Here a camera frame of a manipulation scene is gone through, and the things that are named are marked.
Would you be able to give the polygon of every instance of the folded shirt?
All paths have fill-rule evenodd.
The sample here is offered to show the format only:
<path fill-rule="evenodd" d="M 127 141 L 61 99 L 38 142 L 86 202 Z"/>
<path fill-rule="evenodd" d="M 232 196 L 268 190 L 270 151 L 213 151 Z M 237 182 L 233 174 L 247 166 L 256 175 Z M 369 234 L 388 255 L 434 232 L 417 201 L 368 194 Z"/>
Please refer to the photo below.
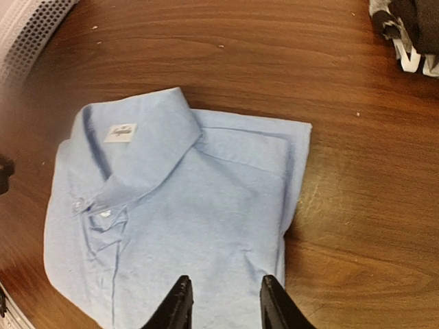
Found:
<path fill-rule="evenodd" d="M 194 328 L 261 327 L 311 125 L 191 110 L 180 89 L 86 106 L 56 156 L 50 282 L 103 328 L 141 328 L 179 276 Z"/>

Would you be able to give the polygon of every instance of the black object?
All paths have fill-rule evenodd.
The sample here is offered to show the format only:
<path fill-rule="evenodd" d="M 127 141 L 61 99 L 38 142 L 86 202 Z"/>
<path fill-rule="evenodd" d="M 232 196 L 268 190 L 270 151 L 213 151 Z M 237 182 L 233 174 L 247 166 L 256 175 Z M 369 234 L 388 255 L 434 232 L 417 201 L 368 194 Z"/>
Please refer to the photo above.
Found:
<path fill-rule="evenodd" d="M 9 177 L 14 172 L 14 162 L 0 154 L 0 195 L 9 190 Z"/>
<path fill-rule="evenodd" d="M 6 313 L 6 296 L 3 290 L 0 288 L 0 317 L 5 317 Z"/>
<path fill-rule="evenodd" d="M 192 305 L 191 280 L 189 276 L 180 276 L 142 329 L 191 329 Z"/>
<path fill-rule="evenodd" d="M 274 276 L 261 285 L 263 329 L 316 329 L 308 322 Z M 189 276 L 180 276 L 142 329 L 191 329 L 193 293 Z"/>
<path fill-rule="evenodd" d="M 261 313 L 263 329 L 316 329 L 274 276 L 262 279 Z"/>

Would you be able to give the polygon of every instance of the shirt collar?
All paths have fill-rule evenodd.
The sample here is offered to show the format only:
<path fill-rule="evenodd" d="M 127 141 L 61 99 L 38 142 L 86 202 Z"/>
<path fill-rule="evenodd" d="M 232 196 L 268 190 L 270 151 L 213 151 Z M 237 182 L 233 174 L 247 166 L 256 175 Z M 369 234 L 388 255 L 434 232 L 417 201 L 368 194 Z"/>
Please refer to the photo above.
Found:
<path fill-rule="evenodd" d="M 130 143 L 103 144 L 104 130 L 127 123 L 137 124 Z M 86 106 L 70 139 L 72 189 L 81 200 L 75 212 L 102 212 L 147 195 L 200 135 L 179 88 Z"/>

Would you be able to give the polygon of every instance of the light blue shirt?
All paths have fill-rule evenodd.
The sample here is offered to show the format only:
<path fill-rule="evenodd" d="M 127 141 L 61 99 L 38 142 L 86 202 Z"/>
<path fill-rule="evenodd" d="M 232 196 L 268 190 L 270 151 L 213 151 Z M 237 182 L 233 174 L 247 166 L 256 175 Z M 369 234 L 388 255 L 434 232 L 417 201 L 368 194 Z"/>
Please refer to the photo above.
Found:
<path fill-rule="evenodd" d="M 125 124 L 129 143 L 104 143 Z M 50 282 L 103 328 L 137 329 L 185 274 L 194 328 L 261 328 L 261 279 L 285 280 L 310 133 L 191 110 L 178 88 L 86 106 L 56 157 Z"/>

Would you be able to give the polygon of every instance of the wooden table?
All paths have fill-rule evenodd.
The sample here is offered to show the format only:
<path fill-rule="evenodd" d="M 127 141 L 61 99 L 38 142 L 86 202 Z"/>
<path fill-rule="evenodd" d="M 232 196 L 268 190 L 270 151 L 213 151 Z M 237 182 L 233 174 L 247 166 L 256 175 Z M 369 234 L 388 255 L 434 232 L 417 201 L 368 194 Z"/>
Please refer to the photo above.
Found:
<path fill-rule="evenodd" d="M 0 280 L 37 328 L 96 326 L 43 268 L 57 144 L 83 105 L 173 86 L 194 108 L 313 124 L 286 236 L 310 321 L 439 326 L 439 81 L 398 70 L 367 1 L 82 0 L 1 100 Z"/>

